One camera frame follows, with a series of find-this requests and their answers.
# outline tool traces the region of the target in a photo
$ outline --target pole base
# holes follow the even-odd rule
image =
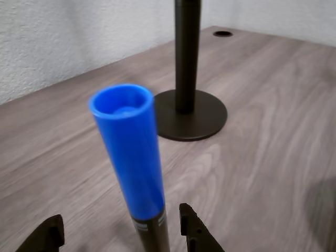
[[[155,114],[159,136],[175,141],[209,138],[222,129],[227,119],[224,104],[215,96],[196,90],[193,113],[175,110],[175,90],[155,96]]]

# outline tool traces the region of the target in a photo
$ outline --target black cylinder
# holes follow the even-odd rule
[[[175,0],[176,110],[191,113],[195,106],[201,0]]]

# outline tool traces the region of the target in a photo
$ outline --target gray wood grain surface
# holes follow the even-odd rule
[[[171,251],[187,202],[227,252],[336,251],[336,49],[202,31],[197,87],[229,117],[210,139],[159,138]],[[0,251],[60,213],[61,251],[142,251],[87,108],[121,82],[174,88],[173,42],[0,106]]]

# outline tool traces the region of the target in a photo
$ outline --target marker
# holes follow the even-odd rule
[[[94,94],[89,109],[146,252],[170,252],[153,102],[148,89],[121,84]]]

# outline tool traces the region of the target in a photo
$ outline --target tabletop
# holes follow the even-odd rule
[[[179,204],[226,252],[336,250],[336,49],[220,27],[201,32],[197,88],[228,120],[198,142],[159,137],[171,251]],[[174,42],[0,106],[0,250],[61,214],[61,251],[143,251],[88,98],[131,82],[173,89]]]

